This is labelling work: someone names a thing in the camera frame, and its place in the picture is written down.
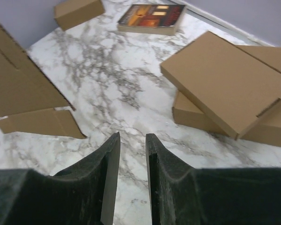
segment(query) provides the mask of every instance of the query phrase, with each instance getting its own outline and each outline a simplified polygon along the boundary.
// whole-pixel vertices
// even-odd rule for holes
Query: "purple wall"
[[[23,48],[57,28],[53,7],[64,0],[0,0],[0,23]]]
[[[186,0],[218,18],[281,46],[281,0]]]

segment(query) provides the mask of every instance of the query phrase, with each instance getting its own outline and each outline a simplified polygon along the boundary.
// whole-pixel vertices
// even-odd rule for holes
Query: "flat cardboard box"
[[[236,140],[281,105],[281,72],[211,32],[161,63],[161,71]]]
[[[59,90],[0,26],[0,128],[3,133],[21,131],[85,138]]]
[[[105,12],[101,0],[66,0],[54,7],[54,17],[62,30],[84,23]]]
[[[177,92],[173,104],[173,119],[177,124],[208,132],[227,135],[181,92]],[[281,106],[253,127],[242,139],[281,147]]]

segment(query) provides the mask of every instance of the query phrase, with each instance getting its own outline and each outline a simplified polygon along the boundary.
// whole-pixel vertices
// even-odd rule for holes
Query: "cardboard slot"
[[[263,116],[267,111],[269,111],[271,108],[273,108],[277,103],[281,101],[281,98],[277,98],[275,101],[273,101],[267,108],[261,111],[256,117],[259,118]]]
[[[12,65],[12,67],[14,67],[16,70],[19,70],[19,68],[2,52],[1,49],[0,49],[0,53],[5,58],[5,60],[9,62],[10,65]]]

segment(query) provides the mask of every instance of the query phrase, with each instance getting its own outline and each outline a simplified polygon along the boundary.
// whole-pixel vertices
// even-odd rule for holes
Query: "marble floor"
[[[76,107],[84,140],[0,131],[0,169],[34,168],[55,174],[82,159],[112,133],[121,135],[115,225],[151,224],[145,135],[155,133],[196,168],[281,166],[281,148],[234,141],[176,125],[176,88],[159,64],[207,30],[248,44],[193,15],[174,36],[121,33],[116,22],[135,0],[104,0],[106,13],[66,32],[56,29],[29,50],[32,59]]]

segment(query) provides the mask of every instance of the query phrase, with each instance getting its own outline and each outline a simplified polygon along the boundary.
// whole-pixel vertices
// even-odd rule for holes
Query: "cardboard flap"
[[[19,131],[79,139],[86,137],[78,128],[69,110],[45,109],[10,115],[8,118],[0,120],[0,129],[5,134]]]
[[[211,32],[164,61],[161,70],[235,139],[281,104],[281,73]]]
[[[69,105],[0,26],[0,117]]]
[[[258,58],[281,73],[281,47],[238,45],[248,54]]]

